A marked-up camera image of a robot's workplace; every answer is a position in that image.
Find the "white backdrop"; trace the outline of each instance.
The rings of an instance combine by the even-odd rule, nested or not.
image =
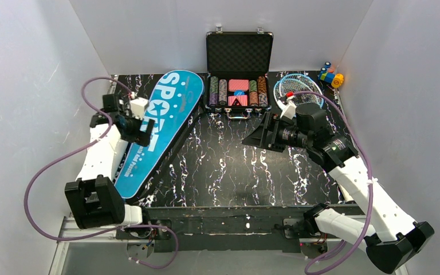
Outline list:
[[[410,274],[440,274],[440,1],[374,0],[339,71],[374,175],[435,230]]]
[[[56,242],[29,225],[23,195],[45,164],[89,140],[82,83],[107,73],[68,1],[0,1],[0,274],[48,274]],[[91,85],[97,101],[106,81]],[[30,194],[36,222],[57,235],[64,186],[84,155],[43,173]]]
[[[206,71],[205,33],[274,33],[270,70],[338,64],[371,0],[70,0],[110,74]]]

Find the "small toy figure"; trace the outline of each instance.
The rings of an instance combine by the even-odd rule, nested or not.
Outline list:
[[[331,67],[330,62],[325,62],[324,67],[321,69],[318,79],[330,83],[333,88],[338,88],[342,85],[344,77],[343,74],[334,74],[334,68]]]

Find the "table surface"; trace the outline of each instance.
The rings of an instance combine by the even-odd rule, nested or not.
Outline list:
[[[316,71],[269,72],[269,92],[287,73],[305,73],[317,79]],[[205,80],[207,74],[199,74]],[[148,97],[162,74],[122,75],[119,81]],[[340,104],[337,91],[318,82],[323,94]],[[323,109],[333,130],[348,136],[338,115],[327,103]],[[290,206],[344,203],[336,182],[313,163],[305,150],[287,147],[283,153],[245,146],[241,140],[254,130],[262,115],[249,120],[229,120],[223,113],[202,113],[177,154],[169,153],[160,178],[149,180],[149,195],[139,200],[148,207],[171,206]]]

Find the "purple cable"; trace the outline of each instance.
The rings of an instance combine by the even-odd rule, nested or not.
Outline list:
[[[343,119],[343,122],[345,122],[345,125],[347,126],[348,132],[352,136],[352,139],[353,139],[353,142],[355,143],[355,146],[357,146],[358,150],[360,151],[360,156],[365,161],[365,165],[367,166],[368,178],[371,180],[372,179],[372,164],[370,163],[370,161],[369,161],[369,159],[367,157],[367,154],[365,153],[365,151],[360,146],[360,142],[357,139],[357,137],[355,136],[355,133],[353,132],[353,130],[350,127],[350,125],[348,124],[347,118],[341,112],[341,110],[338,109],[338,106],[336,106],[336,104],[333,101],[331,101],[329,98],[327,98],[326,96],[321,95],[319,93],[310,92],[310,91],[300,91],[300,92],[295,92],[294,93],[295,96],[302,95],[302,94],[311,94],[311,95],[315,95],[315,96],[318,96],[318,97],[322,97],[325,100],[325,102],[327,102],[329,105],[334,107],[334,109],[336,110],[338,115],[340,115],[341,119]],[[331,250],[331,253],[330,252],[326,252],[326,253],[324,253],[322,255],[319,255],[318,257],[314,258],[313,260],[311,260],[311,262],[309,262],[306,265],[306,267],[304,268],[304,273],[306,273],[307,275],[320,275],[320,274],[326,273],[326,272],[332,270],[333,268],[339,266],[342,262],[344,262],[348,257],[350,257],[355,252],[355,250],[358,248],[358,246],[363,241],[363,238],[367,234],[367,230],[368,230],[368,227],[370,225],[370,219],[372,217],[373,202],[374,202],[374,187],[373,187],[372,183],[369,183],[368,184],[368,209],[367,209],[367,213],[366,213],[367,215],[366,215],[366,218],[365,218],[365,224],[363,225],[362,232],[360,233],[360,236],[358,237],[358,239],[353,244],[353,247],[351,247],[350,250],[345,255],[343,255],[341,258],[339,258],[332,265],[327,266],[326,268],[324,268],[322,270],[319,270],[319,271],[316,271],[316,272],[309,272],[308,269],[315,262],[320,261],[320,260],[324,261],[324,260],[333,258],[338,253],[340,253],[341,249],[340,248],[337,248],[337,250],[333,249],[333,250]],[[346,243],[341,242],[339,245],[340,246],[344,246],[345,244]]]
[[[341,241],[332,250],[324,253],[323,257],[321,259],[319,259],[319,261],[326,261],[326,260],[333,258],[338,253],[340,253],[340,251],[345,247],[345,245],[347,245],[347,242]]]
[[[93,234],[88,234],[88,235],[79,236],[79,237],[72,237],[72,238],[61,238],[61,237],[55,237],[55,236],[52,236],[52,235],[50,235],[50,234],[44,232],[44,231],[43,231],[43,230],[42,230],[42,229],[36,224],[36,222],[33,220],[33,217],[31,217],[31,213],[29,212],[29,191],[31,190],[31,187],[33,186],[33,184],[34,184],[34,182],[36,181],[36,179],[37,179],[37,178],[38,178],[38,177],[39,177],[44,171],[46,171],[48,168],[50,168],[51,166],[57,164],[58,162],[60,162],[60,161],[62,161],[62,160],[64,160],[64,159],[67,159],[67,158],[69,158],[69,157],[71,157],[71,156],[73,156],[73,155],[75,155],[75,154],[77,154],[77,153],[79,153],[79,152],[81,152],[81,151],[83,151],[83,150],[85,150],[85,149],[87,149],[87,148],[93,146],[93,145],[95,145],[97,142],[99,142],[100,139],[102,139],[103,137],[105,137],[106,134],[108,134],[108,132],[109,132],[110,129],[112,128],[112,123],[113,123],[112,118],[111,118],[107,113],[101,111],[100,109],[98,109],[97,107],[95,107],[94,105],[92,105],[92,103],[90,103],[90,101],[88,101],[87,98],[85,97],[85,88],[87,87],[87,85],[90,84],[91,82],[94,82],[94,81],[99,80],[99,79],[105,79],[105,80],[113,81],[113,82],[119,84],[122,88],[124,88],[124,89],[125,89],[127,92],[129,92],[130,94],[132,93],[131,90],[130,90],[129,88],[127,88],[127,86],[125,86],[125,85],[122,84],[121,82],[118,82],[117,80],[115,80],[115,79],[113,79],[113,78],[110,78],[110,77],[94,77],[94,78],[91,78],[91,79],[87,80],[87,81],[84,83],[84,85],[82,86],[82,88],[81,88],[81,95],[82,95],[82,98],[83,98],[84,102],[85,102],[90,108],[94,109],[96,112],[102,114],[103,116],[105,116],[105,117],[107,118],[107,120],[108,120],[108,122],[109,122],[109,127],[107,127],[107,129],[105,130],[105,132],[104,132],[102,135],[100,135],[100,137],[99,137],[98,139],[96,139],[96,140],[90,142],[89,144],[87,144],[87,145],[85,145],[85,146],[82,146],[82,147],[78,148],[77,150],[75,150],[75,151],[73,151],[73,152],[70,152],[70,153],[68,153],[68,154],[66,154],[66,155],[64,155],[64,156],[62,156],[62,157],[60,157],[60,158],[58,158],[58,159],[56,159],[56,160],[54,160],[54,161],[48,163],[47,165],[45,165],[42,169],[40,169],[40,170],[39,170],[39,171],[38,171],[38,172],[37,172],[37,173],[31,178],[30,182],[27,184],[26,191],[25,191],[25,193],[24,193],[24,202],[23,202],[23,204],[24,204],[24,212],[26,213],[26,218],[27,218],[27,220],[29,221],[29,223],[31,223],[31,226],[32,226],[36,231],[38,231],[38,233],[40,233],[40,234],[43,235],[44,237],[46,237],[46,238],[48,238],[48,239],[52,239],[52,240],[54,240],[54,241],[58,241],[58,242],[78,241],[78,240],[81,240],[81,239],[86,239],[86,238],[94,237],[94,236],[97,236],[97,235],[100,235],[100,234],[104,234],[104,233],[107,233],[107,232],[110,232],[110,231],[114,231],[114,230],[122,229],[122,228],[123,228],[122,226],[117,226],[117,227],[110,228],[110,229],[105,229],[105,230],[102,230],[102,231],[99,231],[99,232],[96,232],[96,233],[93,233]],[[169,265],[170,263],[172,263],[173,260],[176,258],[176,255],[177,255],[177,253],[178,253],[178,248],[179,248],[179,244],[178,244],[178,236],[176,236],[176,234],[175,234],[171,229],[169,229],[169,228],[167,228],[167,227],[165,227],[165,226],[159,226],[159,225],[133,225],[133,226],[130,226],[130,228],[160,228],[160,229],[166,229],[167,231],[169,231],[169,232],[173,235],[173,237],[174,237],[174,239],[175,239],[175,242],[176,242],[175,253],[174,253],[174,255],[171,257],[171,259],[169,260],[169,262],[167,262],[165,265],[162,265],[162,266],[156,266],[156,265],[151,265],[151,264],[149,264],[149,263],[147,263],[147,262],[139,261],[141,264],[146,265],[146,266],[149,266],[150,268],[161,269],[161,268],[165,268],[166,266],[168,266],[168,265]]]

